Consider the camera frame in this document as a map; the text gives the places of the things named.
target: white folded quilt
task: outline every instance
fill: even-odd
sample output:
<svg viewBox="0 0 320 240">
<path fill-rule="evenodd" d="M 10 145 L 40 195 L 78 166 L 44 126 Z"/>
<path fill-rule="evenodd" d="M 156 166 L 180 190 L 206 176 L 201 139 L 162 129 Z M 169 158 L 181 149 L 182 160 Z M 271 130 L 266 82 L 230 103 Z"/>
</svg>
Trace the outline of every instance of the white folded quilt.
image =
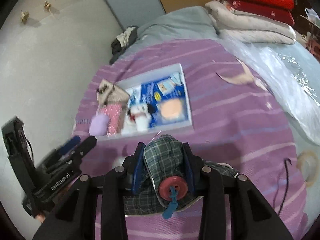
<svg viewBox="0 0 320 240">
<path fill-rule="evenodd" d="M 206 3 L 205 7 L 219 23 L 229 27 L 229 29 L 269 31 L 282 34 L 292 40 L 296 39 L 296 34 L 292 27 L 285 23 L 258 15 L 235 15 L 218 1 Z"/>
<path fill-rule="evenodd" d="M 220 23 L 209 14 L 213 26 L 217 29 L 219 37 L 224 39 L 227 36 L 235 38 L 243 43 L 284 43 L 294 44 L 296 41 L 280 33 L 260 30 L 232 29 Z"/>
</svg>

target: silver screw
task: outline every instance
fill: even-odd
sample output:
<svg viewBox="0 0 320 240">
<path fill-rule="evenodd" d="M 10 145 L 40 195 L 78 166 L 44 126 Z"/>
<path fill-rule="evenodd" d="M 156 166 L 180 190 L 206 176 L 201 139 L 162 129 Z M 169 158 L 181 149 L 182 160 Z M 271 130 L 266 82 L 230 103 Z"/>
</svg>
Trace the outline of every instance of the silver screw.
<svg viewBox="0 0 320 240">
<path fill-rule="evenodd" d="M 209 172 L 211 172 L 211 168 L 208 167 L 208 166 L 204 166 L 204 167 L 202 168 L 202 171 L 205 172 L 205 173 L 209 173 Z"/>
<path fill-rule="evenodd" d="M 124 166 L 116 167 L 116 172 L 122 172 L 122 171 L 124 171 Z"/>
<path fill-rule="evenodd" d="M 89 179 L 89 176 L 87 174 L 81 175 L 80 176 L 80 180 L 83 181 L 87 181 Z"/>
<path fill-rule="evenodd" d="M 246 175 L 244 175 L 244 174 L 240 174 L 238 176 L 238 179 L 241 180 L 241 181 L 246 181 L 248 179 L 248 177 Z"/>
</svg>

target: pink pouch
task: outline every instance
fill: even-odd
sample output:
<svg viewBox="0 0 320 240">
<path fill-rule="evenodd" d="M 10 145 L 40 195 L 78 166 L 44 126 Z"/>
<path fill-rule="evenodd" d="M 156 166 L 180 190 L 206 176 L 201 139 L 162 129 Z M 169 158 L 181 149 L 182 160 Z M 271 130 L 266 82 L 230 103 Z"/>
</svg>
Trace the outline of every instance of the pink pouch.
<svg viewBox="0 0 320 240">
<path fill-rule="evenodd" d="M 110 118 L 107 135 L 117 133 L 121 112 L 121 104 L 111 104 L 100 109 L 100 113 L 107 114 Z"/>
</svg>

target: purple bed sheet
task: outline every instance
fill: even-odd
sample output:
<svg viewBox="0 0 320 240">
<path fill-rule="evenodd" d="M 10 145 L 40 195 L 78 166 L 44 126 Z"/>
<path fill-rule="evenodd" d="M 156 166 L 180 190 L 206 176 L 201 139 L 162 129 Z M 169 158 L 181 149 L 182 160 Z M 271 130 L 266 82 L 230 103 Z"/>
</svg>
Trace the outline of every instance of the purple bed sheet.
<svg viewBox="0 0 320 240">
<path fill-rule="evenodd" d="M 243 68 L 235 56 L 215 41 L 170 41 L 145 48 L 112 66 L 101 67 L 79 106 L 74 135 L 82 138 L 89 135 L 89 122 L 98 105 L 96 88 L 103 78 L 117 82 L 175 63 L 182 65 L 185 74 L 194 129 L 179 133 L 173 130 L 170 134 L 188 142 L 195 155 L 229 163 L 246 174 L 276 211 L 286 186 L 284 158 L 290 158 L 293 165 L 289 166 L 289 191 L 280 217 L 294 239 L 301 239 L 307 222 L 303 213 L 306 188 L 296 168 L 296 148 L 287 118 L 269 92 L 253 84 L 232 85 L 218 76 L 234 76 L 242 73 Z M 153 136 L 99 141 L 83 158 L 81 169 L 90 176 L 105 174 L 117 157 L 132 155 L 138 142 L 147 144 Z M 187 210 L 174 213 L 169 220 L 161 215 L 127 217 L 129 239 L 197 239 L 201 212 L 200 200 Z M 230 235 L 228 214 L 227 239 Z M 99 214 L 96 239 L 100 239 Z"/>
</svg>

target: yellow label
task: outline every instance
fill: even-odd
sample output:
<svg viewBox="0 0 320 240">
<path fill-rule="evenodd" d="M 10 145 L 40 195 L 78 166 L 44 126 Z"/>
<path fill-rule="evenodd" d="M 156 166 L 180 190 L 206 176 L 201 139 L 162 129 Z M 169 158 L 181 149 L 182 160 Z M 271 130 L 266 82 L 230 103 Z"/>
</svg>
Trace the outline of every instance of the yellow label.
<svg viewBox="0 0 320 240">
<path fill-rule="evenodd" d="M 159 92 L 155 92 L 154 97 L 156 101 L 161 101 L 161 95 L 159 94 Z"/>
</svg>

